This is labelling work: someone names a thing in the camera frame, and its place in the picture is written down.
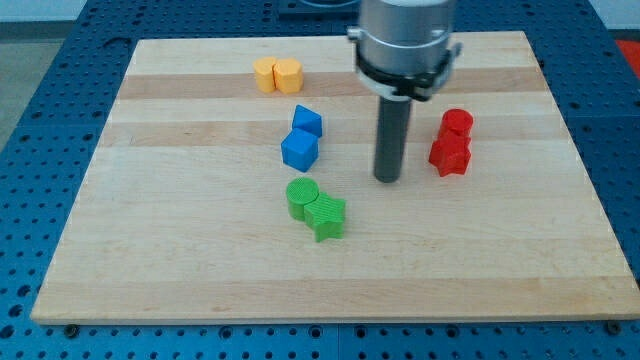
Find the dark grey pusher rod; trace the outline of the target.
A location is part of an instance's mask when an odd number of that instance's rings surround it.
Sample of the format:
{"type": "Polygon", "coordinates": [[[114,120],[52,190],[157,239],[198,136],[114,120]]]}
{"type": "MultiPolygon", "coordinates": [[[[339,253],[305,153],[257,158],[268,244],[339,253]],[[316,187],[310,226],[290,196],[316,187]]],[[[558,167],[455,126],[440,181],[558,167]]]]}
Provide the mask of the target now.
{"type": "Polygon", "coordinates": [[[401,174],[411,101],[379,98],[374,176],[382,183],[393,183],[401,174]]]}

